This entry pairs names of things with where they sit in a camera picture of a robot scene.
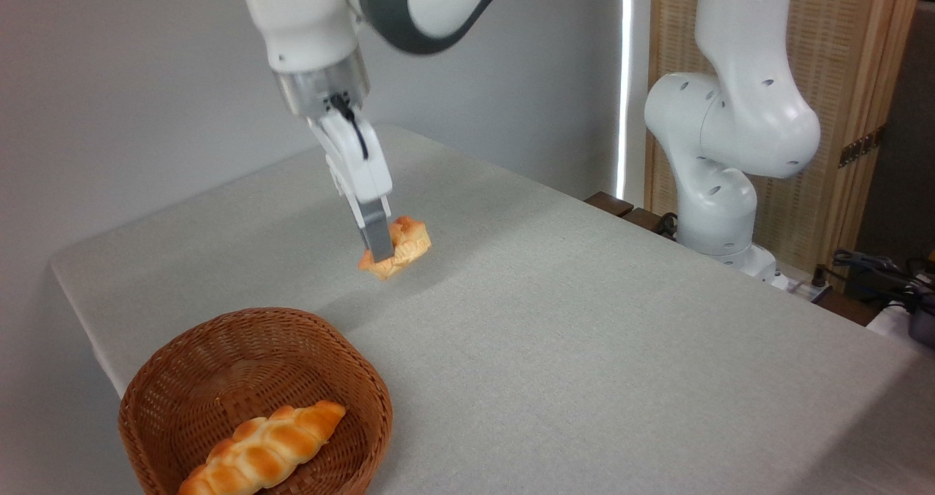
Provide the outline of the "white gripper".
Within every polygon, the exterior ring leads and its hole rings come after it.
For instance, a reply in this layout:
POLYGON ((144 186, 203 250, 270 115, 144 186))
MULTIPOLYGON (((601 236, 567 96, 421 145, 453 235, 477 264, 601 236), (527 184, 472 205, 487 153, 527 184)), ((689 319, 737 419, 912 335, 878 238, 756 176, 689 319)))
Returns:
POLYGON ((308 117, 307 123, 324 147, 338 193, 348 200, 373 261, 382 262, 394 256, 387 200, 393 180, 373 126, 360 109, 353 108, 351 114, 353 121, 330 110, 321 117, 308 117))

